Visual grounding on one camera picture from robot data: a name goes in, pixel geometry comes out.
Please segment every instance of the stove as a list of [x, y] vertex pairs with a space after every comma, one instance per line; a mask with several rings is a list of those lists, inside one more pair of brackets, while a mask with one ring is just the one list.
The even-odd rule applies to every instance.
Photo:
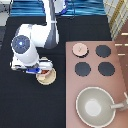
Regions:
[[[91, 128], [76, 112], [78, 94], [87, 87], [107, 91], [115, 103], [125, 99], [125, 83], [114, 41], [66, 43], [66, 128]], [[128, 128], [128, 111], [116, 116], [107, 128]]]

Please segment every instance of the black burner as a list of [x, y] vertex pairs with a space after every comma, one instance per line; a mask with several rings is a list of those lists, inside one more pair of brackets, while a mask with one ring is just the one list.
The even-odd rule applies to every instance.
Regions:
[[100, 63], [98, 70], [103, 76], [112, 76], [115, 72], [114, 66], [109, 62]]
[[96, 48], [96, 54], [100, 57], [106, 58], [111, 54], [111, 49], [106, 45], [99, 45]]
[[89, 64], [86, 62], [79, 62], [75, 66], [75, 72], [79, 76], [87, 76], [91, 71]]

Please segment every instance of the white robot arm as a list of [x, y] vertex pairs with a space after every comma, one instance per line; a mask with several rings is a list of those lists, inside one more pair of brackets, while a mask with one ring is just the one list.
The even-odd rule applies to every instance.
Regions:
[[52, 70], [52, 62], [40, 59], [36, 50], [36, 47], [52, 49], [59, 42], [54, 2], [53, 0], [43, 0], [43, 3], [47, 25], [22, 24], [16, 31], [11, 43], [14, 56], [10, 66], [13, 70], [30, 74], [41, 73], [42, 70]]

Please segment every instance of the gray floor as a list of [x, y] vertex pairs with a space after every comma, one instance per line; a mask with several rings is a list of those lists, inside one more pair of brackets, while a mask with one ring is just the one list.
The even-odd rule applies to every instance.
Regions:
[[6, 30], [5, 26], [0, 26], [0, 49], [2, 46], [3, 39], [4, 39], [5, 30]]

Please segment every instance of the black mat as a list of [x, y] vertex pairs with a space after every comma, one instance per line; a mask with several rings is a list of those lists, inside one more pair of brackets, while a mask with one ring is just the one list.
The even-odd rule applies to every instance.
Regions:
[[103, 76], [112, 76], [115, 73], [115, 68], [110, 62], [100, 63], [98, 70]]
[[4, 39], [5, 30], [6, 30], [5, 26], [0, 26], [0, 49], [2, 46], [3, 39]]
[[88, 76], [91, 71], [91, 67], [86, 62], [79, 62], [75, 65], [75, 72], [79, 76]]
[[56, 81], [42, 86], [35, 75], [12, 71], [9, 65], [13, 57], [11, 40], [17, 28], [22, 23], [44, 22], [44, 17], [10, 17], [7, 20], [0, 50], [0, 128], [66, 128], [65, 42], [111, 40], [107, 16], [76, 17], [73, 21], [58, 19], [58, 46], [52, 50], [37, 48], [40, 57], [52, 60], [57, 71]]
[[106, 45], [99, 45], [96, 48], [96, 54], [100, 57], [106, 58], [110, 56], [111, 49]]

